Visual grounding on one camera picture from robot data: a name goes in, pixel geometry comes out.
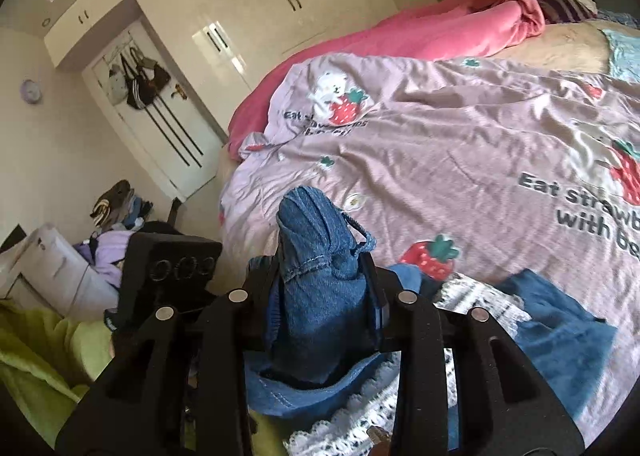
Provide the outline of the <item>green fleece jacket torso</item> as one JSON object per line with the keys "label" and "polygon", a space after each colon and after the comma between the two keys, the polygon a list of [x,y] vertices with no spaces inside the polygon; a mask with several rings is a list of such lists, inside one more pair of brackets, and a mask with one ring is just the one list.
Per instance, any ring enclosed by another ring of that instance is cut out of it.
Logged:
{"label": "green fleece jacket torso", "polygon": [[112,358],[103,323],[1,302],[1,382],[49,446]]}

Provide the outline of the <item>pink strawberry print bedsheet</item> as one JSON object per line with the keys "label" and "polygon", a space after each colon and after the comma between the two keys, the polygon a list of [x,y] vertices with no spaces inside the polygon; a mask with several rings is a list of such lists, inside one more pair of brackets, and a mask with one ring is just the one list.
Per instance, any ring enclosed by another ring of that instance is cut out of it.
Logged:
{"label": "pink strawberry print bedsheet", "polygon": [[316,55],[250,94],[232,135],[218,283],[276,250],[288,190],[318,187],[375,237],[379,264],[485,283],[529,270],[612,325],[585,440],[620,410],[639,376],[636,84],[567,55]]}

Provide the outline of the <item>clothes pile on floor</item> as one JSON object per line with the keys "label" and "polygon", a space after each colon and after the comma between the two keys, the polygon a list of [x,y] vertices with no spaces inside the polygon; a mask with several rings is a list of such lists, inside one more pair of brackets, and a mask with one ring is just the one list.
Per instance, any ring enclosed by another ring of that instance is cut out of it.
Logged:
{"label": "clothes pile on floor", "polygon": [[172,233],[180,205],[174,200],[168,220],[154,221],[153,203],[121,180],[94,204],[93,231],[82,242],[72,244],[50,223],[31,233],[17,225],[1,241],[1,300],[73,320],[100,320],[117,306],[131,236],[155,225]]}

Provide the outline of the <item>blue denim pants lace hem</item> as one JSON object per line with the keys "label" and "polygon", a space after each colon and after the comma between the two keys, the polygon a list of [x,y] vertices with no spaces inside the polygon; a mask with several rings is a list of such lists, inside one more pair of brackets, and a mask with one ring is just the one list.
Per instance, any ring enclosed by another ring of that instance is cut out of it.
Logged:
{"label": "blue denim pants lace hem", "polygon": [[[358,263],[374,237],[309,186],[286,194],[279,245],[250,268],[273,272],[266,345],[245,363],[248,406],[287,421],[291,455],[362,455],[370,427],[395,417],[400,357],[375,350]],[[523,271],[497,286],[462,274],[429,276],[414,261],[392,266],[400,286],[439,309],[482,308],[498,322],[578,417],[597,389],[616,334],[543,277]]]}

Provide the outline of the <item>striped pillow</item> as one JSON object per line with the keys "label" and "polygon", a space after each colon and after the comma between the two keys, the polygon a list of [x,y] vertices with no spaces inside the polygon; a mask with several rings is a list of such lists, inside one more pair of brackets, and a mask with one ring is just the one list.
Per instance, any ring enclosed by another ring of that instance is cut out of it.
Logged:
{"label": "striped pillow", "polygon": [[574,24],[595,20],[598,15],[593,0],[537,0],[547,24]]}

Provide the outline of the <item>pink blanket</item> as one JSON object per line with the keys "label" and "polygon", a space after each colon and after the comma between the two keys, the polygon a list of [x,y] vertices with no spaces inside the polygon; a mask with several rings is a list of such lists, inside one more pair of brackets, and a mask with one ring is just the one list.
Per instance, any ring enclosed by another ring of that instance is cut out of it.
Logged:
{"label": "pink blanket", "polygon": [[486,57],[539,36],[545,26],[537,0],[442,0],[402,11],[370,29],[316,44],[274,68],[235,109],[229,156],[239,161],[245,139],[265,130],[270,98],[288,71],[304,60],[333,52],[418,60]]}

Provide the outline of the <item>white door with bags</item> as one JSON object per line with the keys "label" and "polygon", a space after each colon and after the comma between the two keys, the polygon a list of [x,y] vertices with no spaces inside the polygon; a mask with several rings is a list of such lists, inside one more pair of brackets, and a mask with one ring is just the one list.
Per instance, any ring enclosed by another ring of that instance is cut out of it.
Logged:
{"label": "white door with bags", "polygon": [[[169,82],[151,104],[135,108],[126,80],[134,74],[145,81],[154,78],[142,60],[155,60]],[[216,176],[221,140],[141,22],[133,22],[99,52],[82,78],[122,142],[169,197],[184,202]]]}

